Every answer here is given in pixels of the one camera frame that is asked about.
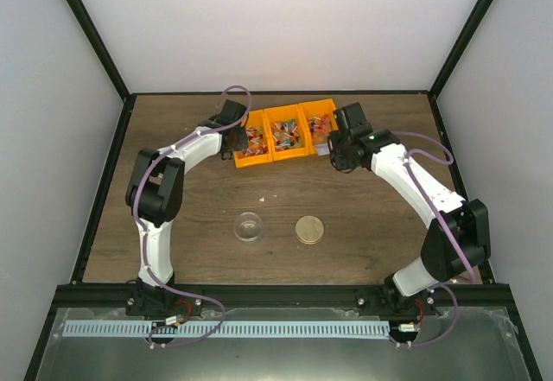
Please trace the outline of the white slotted plastic scoop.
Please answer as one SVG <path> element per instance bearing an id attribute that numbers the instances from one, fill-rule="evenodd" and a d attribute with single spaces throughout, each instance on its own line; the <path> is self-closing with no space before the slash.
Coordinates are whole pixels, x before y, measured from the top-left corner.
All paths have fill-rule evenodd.
<path id="1" fill-rule="evenodd" d="M 327 143 L 321 143 L 315 145 L 315 153 L 318 156 L 328 156 L 331 152 L 329 145 Z"/>

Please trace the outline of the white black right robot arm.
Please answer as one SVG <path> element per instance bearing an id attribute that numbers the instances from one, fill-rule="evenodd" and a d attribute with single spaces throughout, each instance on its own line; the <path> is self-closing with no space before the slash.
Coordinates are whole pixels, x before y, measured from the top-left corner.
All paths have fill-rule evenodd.
<path id="1" fill-rule="evenodd" d="M 392 186 L 415 210 L 427 234 L 420 256 L 385 279 L 382 296 L 393 314 L 404 314 L 426 289 L 467 273 L 491 255 L 488 210 L 442 185 L 415 159 L 424 152 L 407 149 L 401 134 L 374 130 L 360 104 L 334 111 L 336 130 L 328 136 L 330 161 L 343 173 L 365 168 Z"/>

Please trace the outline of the orange bin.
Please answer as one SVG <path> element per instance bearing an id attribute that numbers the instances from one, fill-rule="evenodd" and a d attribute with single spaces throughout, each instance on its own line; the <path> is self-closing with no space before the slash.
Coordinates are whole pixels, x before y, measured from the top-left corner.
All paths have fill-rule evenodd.
<path id="1" fill-rule="evenodd" d="M 338 130 L 334 112 L 337 107 L 331 98 L 320 99 L 299 104 L 308 126 L 308 148 L 311 155 L 316 155 L 315 145 L 327 143 L 332 131 Z"/>
<path id="2" fill-rule="evenodd" d="M 264 109 L 269 127 L 269 145 L 276 162 L 309 156 L 306 118 L 299 105 Z"/>
<path id="3" fill-rule="evenodd" d="M 261 110 L 250 112 L 242 127 L 245 128 L 247 146 L 233 154 L 235 167 L 247 168 L 272 162 L 271 130 L 264 112 Z"/>

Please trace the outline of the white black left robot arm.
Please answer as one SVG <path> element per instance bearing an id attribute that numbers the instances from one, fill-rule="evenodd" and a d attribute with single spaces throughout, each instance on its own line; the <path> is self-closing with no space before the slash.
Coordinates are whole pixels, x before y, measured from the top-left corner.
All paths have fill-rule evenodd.
<path id="1" fill-rule="evenodd" d="M 228 99 L 218 114 L 176 143 L 138 152 L 125 194 L 140 236 L 140 269 L 130 314 L 165 315 L 175 308 L 177 294 L 169 288 L 175 281 L 171 229 L 181 210 L 185 174 L 211 156 L 244 149 L 247 138 L 241 124 L 248 113 L 246 105 Z"/>

